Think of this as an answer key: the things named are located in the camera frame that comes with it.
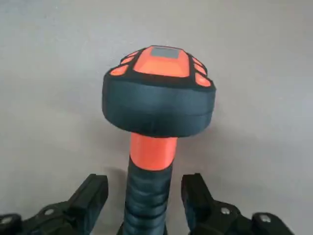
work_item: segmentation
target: gray wall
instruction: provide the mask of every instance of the gray wall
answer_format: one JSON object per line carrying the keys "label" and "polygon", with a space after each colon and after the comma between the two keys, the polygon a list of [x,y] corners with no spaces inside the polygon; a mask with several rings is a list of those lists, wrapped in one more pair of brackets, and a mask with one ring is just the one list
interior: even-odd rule
{"label": "gray wall", "polygon": [[105,173],[95,234],[117,231],[129,134],[102,116],[102,76],[160,44],[197,56],[218,88],[210,128],[179,141],[170,233],[187,234],[180,180],[200,172],[244,215],[310,234],[312,11],[311,0],[0,1],[0,211],[28,217]]}

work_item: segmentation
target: black clamp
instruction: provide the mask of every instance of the black clamp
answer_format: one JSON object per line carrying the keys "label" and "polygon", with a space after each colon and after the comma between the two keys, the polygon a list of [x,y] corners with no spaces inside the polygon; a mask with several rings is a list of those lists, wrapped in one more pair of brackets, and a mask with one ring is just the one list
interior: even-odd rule
{"label": "black clamp", "polygon": [[107,177],[91,174],[68,201],[46,206],[30,219],[0,215],[0,235],[89,235],[107,198]]}
{"label": "black clamp", "polygon": [[293,235],[276,215],[260,212],[248,219],[234,205],[214,200],[198,173],[183,176],[181,198],[190,235]]}

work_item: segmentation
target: ribbed grip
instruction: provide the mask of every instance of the ribbed grip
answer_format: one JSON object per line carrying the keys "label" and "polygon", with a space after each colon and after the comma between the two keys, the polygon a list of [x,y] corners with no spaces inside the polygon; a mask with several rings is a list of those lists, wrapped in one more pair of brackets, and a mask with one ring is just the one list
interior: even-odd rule
{"label": "ribbed grip", "polygon": [[163,235],[172,164],[147,171],[130,158],[128,166],[123,235]]}

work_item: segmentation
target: screw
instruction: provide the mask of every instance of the screw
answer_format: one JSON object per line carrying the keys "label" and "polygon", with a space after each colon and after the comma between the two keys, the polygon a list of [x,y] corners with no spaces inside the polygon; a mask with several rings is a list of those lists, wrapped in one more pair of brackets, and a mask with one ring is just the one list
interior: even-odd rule
{"label": "screw", "polygon": [[260,219],[265,223],[270,223],[270,217],[266,214],[260,215]]}
{"label": "screw", "polygon": [[54,213],[54,209],[48,209],[45,211],[45,215],[51,215]]}
{"label": "screw", "polygon": [[12,221],[12,217],[8,216],[0,220],[0,224],[9,224]]}
{"label": "screw", "polygon": [[222,214],[230,214],[230,210],[226,207],[222,207],[221,212],[222,212]]}

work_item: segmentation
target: small screen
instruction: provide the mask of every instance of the small screen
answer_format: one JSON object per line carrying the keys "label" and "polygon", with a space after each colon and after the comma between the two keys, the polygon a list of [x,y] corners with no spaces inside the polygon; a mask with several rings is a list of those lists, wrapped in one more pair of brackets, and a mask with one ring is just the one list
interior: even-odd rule
{"label": "small screen", "polygon": [[153,47],[151,51],[152,56],[161,56],[166,58],[177,59],[179,54],[178,49],[169,48],[169,47]]}

